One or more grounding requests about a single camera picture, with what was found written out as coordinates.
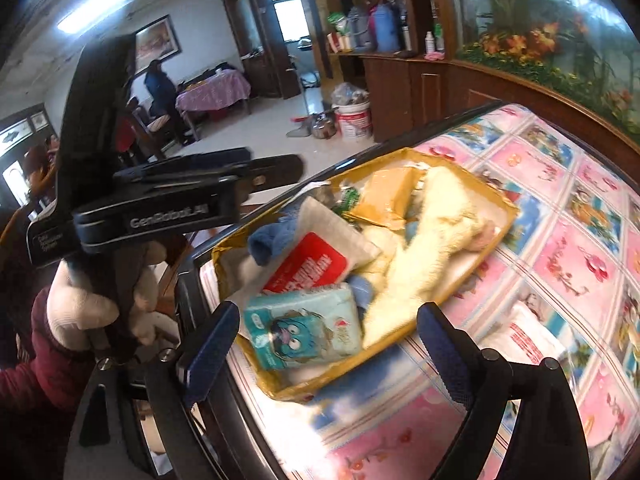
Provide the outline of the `white gloved left hand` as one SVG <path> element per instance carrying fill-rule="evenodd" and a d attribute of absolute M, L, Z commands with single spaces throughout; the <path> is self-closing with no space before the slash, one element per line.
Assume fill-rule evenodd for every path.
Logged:
<path fill-rule="evenodd" d="M 126 322 L 130 335 L 142 346 L 150 346 L 158 337 L 179 340 L 177 323 L 156 310 L 158 283 L 154 266 L 165 259 L 166 248 L 162 244 L 146 244 L 142 270 L 134 285 L 134 305 Z M 88 331 L 114 323 L 119 310 L 113 300 L 73 285 L 70 268 L 62 260 L 50 288 L 46 315 L 53 340 L 67 350 L 81 352 L 91 348 Z"/>

